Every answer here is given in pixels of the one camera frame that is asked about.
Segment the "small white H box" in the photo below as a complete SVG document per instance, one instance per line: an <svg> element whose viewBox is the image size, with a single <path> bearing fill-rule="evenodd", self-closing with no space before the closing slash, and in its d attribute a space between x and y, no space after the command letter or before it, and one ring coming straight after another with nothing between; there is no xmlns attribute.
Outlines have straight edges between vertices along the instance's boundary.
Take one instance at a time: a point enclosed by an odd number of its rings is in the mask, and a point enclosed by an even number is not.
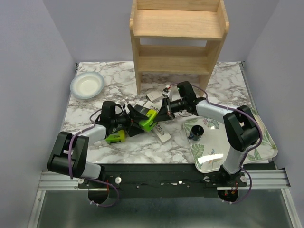
<svg viewBox="0 0 304 228"><path fill-rule="evenodd" d="M163 95L161 92L159 91L153 91L150 92L146 95L146 98L150 101L150 102L157 102L163 99Z"/></svg>

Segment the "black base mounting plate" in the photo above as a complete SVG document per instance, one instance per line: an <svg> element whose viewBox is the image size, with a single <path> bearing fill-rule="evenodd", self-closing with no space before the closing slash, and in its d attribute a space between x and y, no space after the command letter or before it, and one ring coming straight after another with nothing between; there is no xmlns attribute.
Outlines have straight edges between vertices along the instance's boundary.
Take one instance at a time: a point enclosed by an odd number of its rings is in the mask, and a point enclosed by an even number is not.
<svg viewBox="0 0 304 228"><path fill-rule="evenodd" d="M85 179L78 184L110 198L216 198L219 191L247 187L240 172L224 178L221 172L203 174L194 164L103 164L101 183Z"/></svg>

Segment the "light wooden shelf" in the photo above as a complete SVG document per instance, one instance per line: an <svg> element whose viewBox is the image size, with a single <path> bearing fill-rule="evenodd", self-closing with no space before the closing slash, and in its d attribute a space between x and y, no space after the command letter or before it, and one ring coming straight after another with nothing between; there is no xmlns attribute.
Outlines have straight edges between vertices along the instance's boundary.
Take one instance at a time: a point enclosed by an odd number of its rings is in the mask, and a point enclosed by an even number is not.
<svg viewBox="0 0 304 228"><path fill-rule="evenodd" d="M135 0L130 37L137 93L142 74L197 75L205 89L229 31L222 0ZM142 38L204 40L206 45L144 45Z"/></svg>

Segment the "aluminium frame rail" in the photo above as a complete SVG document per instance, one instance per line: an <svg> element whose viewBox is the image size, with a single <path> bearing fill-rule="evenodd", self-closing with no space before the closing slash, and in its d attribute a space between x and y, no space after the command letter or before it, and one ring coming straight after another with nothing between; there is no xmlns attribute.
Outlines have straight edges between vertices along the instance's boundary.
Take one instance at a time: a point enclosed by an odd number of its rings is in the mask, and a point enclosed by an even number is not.
<svg viewBox="0 0 304 228"><path fill-rule="evenodd" d="M301 221L297 214L289 188L291 187L287 173L284 169L280 170L248 170L252 179L252 190L273 190L280 189L284 202L294 228L301 228ZM93 191L88 186L80 187L81 181L70 179L68 176L54 172L44 171L41 173L38 191L34 200L34 206L28 223L29 228L38 226L42 203L47 191Z"/></svg>

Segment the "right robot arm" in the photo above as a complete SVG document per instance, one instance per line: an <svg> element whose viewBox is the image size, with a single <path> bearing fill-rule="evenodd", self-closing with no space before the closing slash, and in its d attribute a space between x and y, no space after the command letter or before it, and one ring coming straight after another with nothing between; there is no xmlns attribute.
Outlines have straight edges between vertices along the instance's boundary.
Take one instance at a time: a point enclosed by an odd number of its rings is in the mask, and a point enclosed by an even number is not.
<svg viewBox="0 0 304 228"><path fill-rule="evenodd" d="M235 182L247 154L260 146L263 133L248 106L228 107L213 103L208 100L208 96L196 97L193 87L188 81L178 83L181 99L171 101L163 98L154 121L174 119L175 113L185 110L195 116L205 116L224 124L230 149L219 169L218 180L222 185L229 186Z"/></svg>

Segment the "white blue-rimmed bowl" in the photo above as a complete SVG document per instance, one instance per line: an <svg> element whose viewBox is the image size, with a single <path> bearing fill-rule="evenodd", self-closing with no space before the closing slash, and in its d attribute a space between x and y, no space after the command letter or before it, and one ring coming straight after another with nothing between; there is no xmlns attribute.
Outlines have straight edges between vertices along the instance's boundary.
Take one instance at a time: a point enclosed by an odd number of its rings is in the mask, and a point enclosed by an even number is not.
<svg viewBox="0 0 304 228"><path fill-rule="evenodd" d="M96 72L85 72L76 76L71 84L71 94L77 99L90 99L97 96L104 88L105 80Z"/></svg>

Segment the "black mug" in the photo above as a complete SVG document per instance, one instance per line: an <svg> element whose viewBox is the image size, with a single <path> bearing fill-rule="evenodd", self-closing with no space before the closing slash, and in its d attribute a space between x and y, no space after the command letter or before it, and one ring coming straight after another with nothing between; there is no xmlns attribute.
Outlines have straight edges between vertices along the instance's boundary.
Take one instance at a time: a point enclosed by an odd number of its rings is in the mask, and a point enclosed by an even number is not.
<svg viewBox="0 0 304 228"><path fill-rule="evenodd" d="M188 139L193 141L199 141L203 134L204 134L204 128L201 125L194 125L190 130Z"/></svg>

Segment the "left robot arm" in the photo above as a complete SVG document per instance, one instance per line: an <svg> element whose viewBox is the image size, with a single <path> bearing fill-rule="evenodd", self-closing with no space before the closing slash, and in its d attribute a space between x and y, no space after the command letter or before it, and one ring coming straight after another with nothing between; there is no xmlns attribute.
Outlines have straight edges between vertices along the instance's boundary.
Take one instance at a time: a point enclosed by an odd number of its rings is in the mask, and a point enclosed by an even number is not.
<svg viewBox="0 0 304 228"><path fill-rule="evenodd" d="M60 132L47 163L49 171L67 175L70 178L88 178L96 188L105 183L105 175L100 165L88 162L87 151L91 144L106 139L117 130L125 130L130 137L141 134L144 129L140 121L148 121L149 117L137 111L131 105L124 106L113 101L103 102L96 120L91 126L75 134Z"/></svg>

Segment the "green black Gillette box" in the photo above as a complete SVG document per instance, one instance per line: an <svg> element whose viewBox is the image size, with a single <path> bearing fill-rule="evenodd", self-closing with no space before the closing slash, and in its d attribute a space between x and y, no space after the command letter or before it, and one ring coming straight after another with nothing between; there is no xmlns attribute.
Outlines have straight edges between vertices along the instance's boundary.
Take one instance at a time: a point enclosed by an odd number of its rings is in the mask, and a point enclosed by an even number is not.
<svg viewBox="0 0 304 228"><path fill-rule="evenodd" d="M125 140L126 140L125 131L124 130L119 130L115 133L112 133L105 140L108 144L125 142Z"/></svg>

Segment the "white Harry's box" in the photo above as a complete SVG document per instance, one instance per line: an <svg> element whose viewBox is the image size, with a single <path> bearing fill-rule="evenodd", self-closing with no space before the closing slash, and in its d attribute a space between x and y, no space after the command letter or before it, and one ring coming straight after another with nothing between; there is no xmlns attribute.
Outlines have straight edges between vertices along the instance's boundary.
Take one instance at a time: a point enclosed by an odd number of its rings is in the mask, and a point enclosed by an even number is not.
<svg viewBox="0 0 304 228"><path fill-rule="evenodd" d="M143 113L147 114L149 110L154 110L156 113L160 111L161 104L158 103L153 103L151 101L147 101L144 105Z"/></svg>
<svg viewBox="0 0 304 228"><path fill-rule="evenodd" d="M166 130L163 123L157 123L153 129L153 133L156 135L161 144L165 144L172 139L172 136Z"/></svg>

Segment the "floral leaf tray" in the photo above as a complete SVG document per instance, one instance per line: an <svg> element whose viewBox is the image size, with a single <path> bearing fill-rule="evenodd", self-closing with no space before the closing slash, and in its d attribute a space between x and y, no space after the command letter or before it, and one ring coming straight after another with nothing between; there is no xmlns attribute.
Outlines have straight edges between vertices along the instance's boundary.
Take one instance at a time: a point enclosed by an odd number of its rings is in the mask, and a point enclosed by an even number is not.
<svg viewBox="0 0 304 228"><path fill-rule="evenodd" d="M278 154L278 148L258 112L253 108L251 112L262 130L263 140L259 147L249 152L243 164L267 162ZM191 118L183 123L186 136L190 135L195 125L201 126L204 130L198 141L188 139L195 166L202 173L218 171L230 149L225 126L211 118Z"/></svg>

